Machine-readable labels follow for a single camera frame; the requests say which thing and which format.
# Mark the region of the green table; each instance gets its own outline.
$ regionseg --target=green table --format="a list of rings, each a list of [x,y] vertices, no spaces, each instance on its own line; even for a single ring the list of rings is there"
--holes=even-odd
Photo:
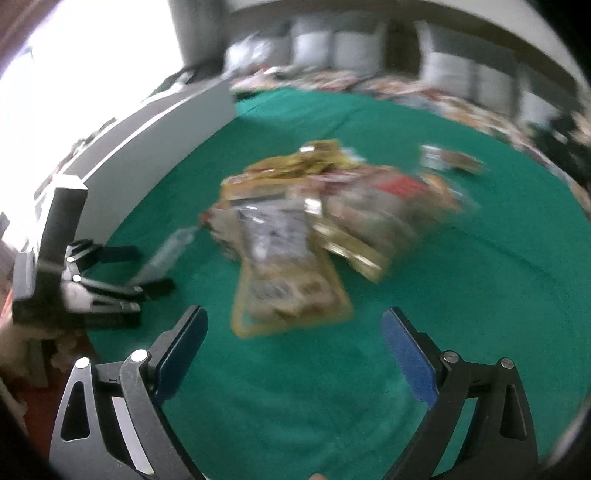
[[[215,480],[379,479],[426,408],[415,401],[380,333],[400,306],[417,329],[464,359],[512,358],[546,452],[591,379],[590,226],[566,185],[510,147],[468,127],[393,103],[278,90],[243,100],[239,116],[180,163],[133,211],[111,245],[151,255],[175,229],[193,225],[224,177],[307,141],[338,138],[369,162],[404,170],[433,143],[475,155],[489,171],[454,179],[480,204],[420,252],[371,284],[335,258],[356,314],[340,325],[239,340],[230,330],[239,267],[206,231],[174,267],[178,289],[147,303],[142,326],[93,332],[103,361],[149,346],[190,304],[209,314],[209,333],[164,411],[200,469]],[[128,278],[137,265],[103,268]],[[473,404],[440,468],[453,463]]]

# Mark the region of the snack bag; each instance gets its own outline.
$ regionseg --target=snack bag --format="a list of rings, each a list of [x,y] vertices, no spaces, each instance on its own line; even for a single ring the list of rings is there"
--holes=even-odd
[[[253,179],[293,179],[340,168],[357,168],[361,157],[338,140],[314,140],[288,156],[265,158],[248,166]]]
[[[311,177],[312,185],[300,189],[313,229],[323,248],[374,282],[448,213],[461,209],[447,183],[433,174],[410,177],[368,166],[366,172],[341,174],[340,182],[330,180]]]
[[[299,179],[266,179],[243,173],[222,181],[220,203],[222,208],[243,203],[285,198]]]
[[[243,263],[232,329],[239,337],[350,316],[350,301],[314,243],[302,201],[267,200],[237,210]]]
[[[432,145],[421,147],[421,165],[433,170],[463,170],[468,173],[480,174],[484,171],[484,163],[475,157],[462,152],[444,150]]]

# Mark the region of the packaging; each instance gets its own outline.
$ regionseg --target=packaging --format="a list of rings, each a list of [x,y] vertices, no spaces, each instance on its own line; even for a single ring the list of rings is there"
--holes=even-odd
[[[210,229],[225,256],[239,258],[236,241],[236,208],[241,205],[293,197],[293,192],[308,173],[346,167],[363,167],[364,159],[337,140],[318,140],[304,145],[286,157],[270,157],[248,166],[244,173],[228,177],[220,187],[220,201],[200,216],[202,226]]]
[[[315,243],[302,200],[266,200],[236,210],[243,261],[232,329],[239,337],[350,316],[350,301]]]
[[[128,281],[128,285],[141,285],[164,278],[186,248],[193,243],[198,227],[179,228],[160,246],[152,258]]]
[[[462,152],[444,150],[433,145],[421,147],[422,166],[433,170],[456,170],[467,171],[468,173],[480,174],[484,171],[484,163],[475,157]]]
[[[374,282],[462,207],[441,177],[410,177],[388,167],[311,177],[299,194],[320,245]]]
[[[226,50],[225,71],[235,74],[256,72],[265,65],[272,52],[272,42],[251,34]]]

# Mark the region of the red label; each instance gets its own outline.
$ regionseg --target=red label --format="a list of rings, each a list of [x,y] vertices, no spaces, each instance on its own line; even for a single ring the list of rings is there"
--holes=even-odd
[[[402,199],[408,199],[429,190],[429,187],[423,182],[407,177],[406,175],[398,175],[395,179],[378,183],[375,187]]]

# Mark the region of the blue gripper pad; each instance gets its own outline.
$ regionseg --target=blue gripper pad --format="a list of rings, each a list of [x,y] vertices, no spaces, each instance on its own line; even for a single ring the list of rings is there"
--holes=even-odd
[[[382,317],[382,333],[417,400],[432,408],[439,392],[435,369],[404,322],[390,309]]]
[[[157,371],[154,400],[162,404],[176,394],[207,334],[207,313],[199,308],[181,331],[170,331],[175,341],[170,345]]]

